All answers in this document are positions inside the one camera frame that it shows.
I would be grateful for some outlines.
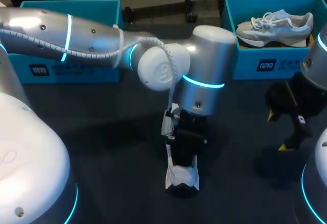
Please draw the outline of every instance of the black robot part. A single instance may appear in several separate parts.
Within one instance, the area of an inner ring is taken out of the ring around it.
[[[199,154],[206,142],[206,116],[181,110],[178,125],[166,140],[170,145],[174,165],[192,167],[193,157]]]
[[[317,116],[327,104],[327,94],[297,72],[286,82],[274,83],[266,93],[266,103],[271,109],[268,121],[277,121],[282,114],[291,116],[294,132],[284,145],[298,149],[306,137],[311,137],[311,117]]]

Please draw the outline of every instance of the blue glowing ring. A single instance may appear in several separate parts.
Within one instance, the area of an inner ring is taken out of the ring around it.
[[[7,53],[7,55],[8,55],[8,52],[7,52],[7,50],[6,50],[6,48],[2,45],[2,44],[0,44],[0,47],[2,48],[2,49],[4,49],[5,50],[5,52]]]
[[[320,46],[321,46],[325,51],[327,51],[327,46],[326,46],[326,45],[321,41],[321,39],[320,39],[320,33],[318,34],[317,39],[318,39],[318,42],[319,42]]]
[[[129,66],[131,67],[132,71],[133,71],[133,68],[132,68],[132,54],[133,54],[133,51],[135,50],[136,47],[137,47],[137,44],[135,46],[133,46],[133,48],[131,50],[131,53],[129,54]]]
[[[74,211],[76,209],[77,198],[78,198],[78,187],[77,187],[77,184],[76,184],[76,198],[75,198],[75,203],[74,203],[73,209],[71,211],[71,214],[69,215],[69,217],[67,218],[67,220],[64,222],[64,224],[67,224],[70,221],[71,217],[73,216],[73,213],[74,213]]]
[[[212,88],[212,89],[219,89],[219,88],[223,88],[225,86],[225,84],[220,84],[220,85],[211,85],[211,84],[205,84],[205,83],[201,83],[195,80],[191,80],[189,77],[183,75],[183,78],[195,85],[201,86],[201,87],[205,87],[205,88]]]
[[[67,26],[67,37],[66,37],[66,45],[65,49],[69,48],[69,42],[71,41],[71,33],[72,33],[72,16],[68,14],[68,26]],[[66,60],[67,53],[62,55],[61,61],[64,62]]]
[[[301,186],[302,186],[302,192],[303,192],[303,196],[305,197],[305,200],[307,202],[307,205],[309,206],[310,210],[312,211],[312,213],[315,215],[315,217],[322,223],[322,224],[326,224],[320,217],[319,215],[313,210],[313,208],[311,207],[308,199],[307,199],[307,196],[306,196],[306,192],[305,192],[305,187],[303,185],[303,176],[305,174],[305,168],[306,168],[306,165],[302,171],[302,177],[301,177]]]

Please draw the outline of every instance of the grey sneaker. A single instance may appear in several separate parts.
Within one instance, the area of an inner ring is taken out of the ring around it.
[[[312,28],[313,15],[310,12],[294,16],[280,10],[239,24],[236,33],[240,40],[255,47],[264,47],[273,41],[292,47],[306,47],[306,38]]]

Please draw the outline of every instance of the blue shoe box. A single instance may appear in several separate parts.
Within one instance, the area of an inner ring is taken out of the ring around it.
[[[223,28],[236,35],[235,27],[266,12],[284,9],[291,15],[314,17],[313,39],[327,23],[327,4],[324,0],[225,0]],[[288,79],[300,70],[300,62],[310,48],[241,48],[237,42],[237,55],[232,61],[235,80]]]
[[[20,7],[40,8],[83,17],[108,26],[123,27],[118,0],[94,1],[35,1],[23,2]],[[50,59],[9,54],[22,84],[98,84],[118,83],[120,70],[111,67],[61,63]]]

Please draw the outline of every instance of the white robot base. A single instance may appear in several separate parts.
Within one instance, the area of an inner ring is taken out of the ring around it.
[[[59,136],[4,93],[0,114],[0,222],[73,223],[78,188]]]

